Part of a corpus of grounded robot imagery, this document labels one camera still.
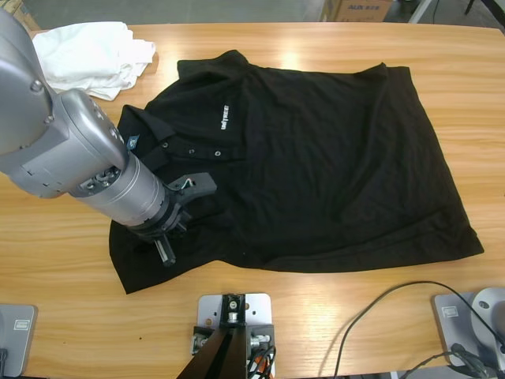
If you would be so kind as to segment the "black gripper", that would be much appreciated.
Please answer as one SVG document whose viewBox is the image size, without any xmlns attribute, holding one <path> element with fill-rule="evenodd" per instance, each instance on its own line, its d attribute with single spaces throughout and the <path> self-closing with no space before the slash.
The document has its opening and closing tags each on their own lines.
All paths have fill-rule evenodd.
<svg viewBox="0 0 505 379">
<path fill-rule="evenodd" d="M 165 267 L 175 264 L 176 256 L 170 245 L 169 233 L 174 229 L 185 231 L 184 207 L 188 202 L 188 190 L 177 191 L 166 188 L 165 197 L 159 212 L 141 225 L 127 229 L 145 242 L 155 245 Z"/>
</svg>

